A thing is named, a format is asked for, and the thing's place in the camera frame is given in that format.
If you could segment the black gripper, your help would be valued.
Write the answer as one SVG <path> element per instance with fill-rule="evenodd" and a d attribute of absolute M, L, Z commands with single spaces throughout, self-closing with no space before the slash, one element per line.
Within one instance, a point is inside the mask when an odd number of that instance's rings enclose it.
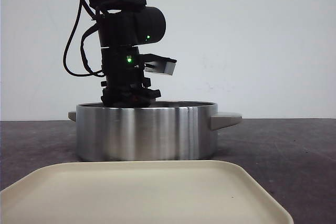
<path fill-rule="evenodd" d="M 109 108 L 146 108 L 161 96 L 150 89 L 151 80 L 144 76 L 138 47 L 102 48 L 101 100 Z"/>

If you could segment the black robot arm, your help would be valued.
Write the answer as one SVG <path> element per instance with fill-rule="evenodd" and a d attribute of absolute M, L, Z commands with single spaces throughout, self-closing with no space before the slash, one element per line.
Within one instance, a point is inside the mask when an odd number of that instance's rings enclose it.
<path fill-rule="evenodd" d="M 138 46 L 160 41 L 166 29 L 162 12 L 148 7 L 146 0 L 79 0 L 94 21 L 82 35 L 80 54 L 85 76 L 105 77 L 101 100 L 106 107 L 148 107 L 160 97 L 159 90 L 150 88 L 144 76 L 145 64 L 161 61 L 152 54 L 141 54 Z M 101 47 L 101 69 L 92 70 L 85 54 L 84 42 L 98 33 Z"/>

